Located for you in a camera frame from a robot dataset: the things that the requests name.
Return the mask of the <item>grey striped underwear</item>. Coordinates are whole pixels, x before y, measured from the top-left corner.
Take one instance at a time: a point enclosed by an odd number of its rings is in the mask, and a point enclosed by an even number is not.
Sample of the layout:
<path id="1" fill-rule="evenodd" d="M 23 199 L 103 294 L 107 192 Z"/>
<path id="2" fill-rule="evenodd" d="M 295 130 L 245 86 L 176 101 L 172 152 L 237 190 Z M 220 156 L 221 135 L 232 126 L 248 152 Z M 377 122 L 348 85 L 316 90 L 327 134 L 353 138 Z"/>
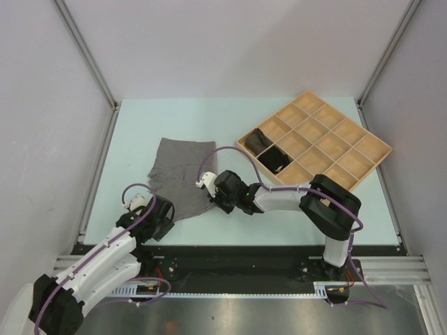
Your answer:
<path id="1" fill-rule="evenodd" d="M 216 172 L 213 158 L 200 164 L 216 149 L 216 142 L 195 142 L 162 138 L 154 165 L 148 174 L 149 185 L 157 195 L 174 205 L 174 221 L 199 216 L 213 208 L 208 193 L 196 186 L 199 170 Z"/>

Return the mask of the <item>black underwear beige waistband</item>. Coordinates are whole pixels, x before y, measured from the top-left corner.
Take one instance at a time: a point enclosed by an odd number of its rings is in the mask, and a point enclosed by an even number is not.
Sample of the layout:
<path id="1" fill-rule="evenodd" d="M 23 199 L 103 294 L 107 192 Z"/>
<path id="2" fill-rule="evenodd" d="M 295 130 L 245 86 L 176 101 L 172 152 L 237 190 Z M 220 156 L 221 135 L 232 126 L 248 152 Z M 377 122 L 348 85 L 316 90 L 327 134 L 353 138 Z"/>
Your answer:
<path id="1" fill-rule="evenodd" d="M 279 147 L 273 145 L 268 150 L 263 152 L 258 160 L 262 163 L 272 174 L 279 174 L 290 163 L 291 159 Z"/>

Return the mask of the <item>brown underwear beige waistband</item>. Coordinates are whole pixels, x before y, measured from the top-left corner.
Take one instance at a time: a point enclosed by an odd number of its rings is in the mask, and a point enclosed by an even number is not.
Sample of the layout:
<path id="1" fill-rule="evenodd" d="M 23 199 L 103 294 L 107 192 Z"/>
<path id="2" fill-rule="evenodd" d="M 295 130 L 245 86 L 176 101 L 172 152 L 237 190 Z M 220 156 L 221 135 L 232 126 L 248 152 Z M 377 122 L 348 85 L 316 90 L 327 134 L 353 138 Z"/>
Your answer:
<path id="1" fill-rule="evenodd" d="M 259 128 L 255 128 L 244 140 L 245 147 L 255 156 L 261 154 L 272 144 L 273 141 Z"/>

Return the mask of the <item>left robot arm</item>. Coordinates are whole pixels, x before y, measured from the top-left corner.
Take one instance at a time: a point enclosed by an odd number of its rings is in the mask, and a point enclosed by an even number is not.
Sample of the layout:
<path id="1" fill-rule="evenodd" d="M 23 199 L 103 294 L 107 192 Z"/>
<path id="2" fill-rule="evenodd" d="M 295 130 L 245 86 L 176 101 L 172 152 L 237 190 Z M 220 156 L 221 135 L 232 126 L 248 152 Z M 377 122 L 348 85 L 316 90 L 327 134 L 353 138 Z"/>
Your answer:
<path id="1" fill-rule="evenodd" d="M 104 240 L 74 265 L 36 280 L 29 312 L 36 333 L 76 333 L 93 307 L 115 288 L 153 274 L 154 254 L 143 245 L 150 239 L 160 241 L 174 226 L 174 205 L 160 195 L 146 200 L 137 194 L 125 208 Z"/>

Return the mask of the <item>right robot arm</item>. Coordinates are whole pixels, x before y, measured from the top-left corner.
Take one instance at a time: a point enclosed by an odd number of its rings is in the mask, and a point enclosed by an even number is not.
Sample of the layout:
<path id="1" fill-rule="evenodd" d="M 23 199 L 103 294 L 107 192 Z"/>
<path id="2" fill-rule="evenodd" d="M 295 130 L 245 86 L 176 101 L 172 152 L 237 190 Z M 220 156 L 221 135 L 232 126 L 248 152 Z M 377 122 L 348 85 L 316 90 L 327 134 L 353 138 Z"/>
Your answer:
<path id="1" fill-rule="evenodd" d="M 358 218 L 361 201 L 324 174 L 308 184 L 269 187 L 247 185 L 234 172 L 203 173 L 197 187 L 208 192 L 210 202 L 230 214 L 235 208 L 247 215 L 271 211 L 300 211 L 325 235 L 320 271 L 330 280 L 347 272 L 354 234 L 364 225 Z"/>

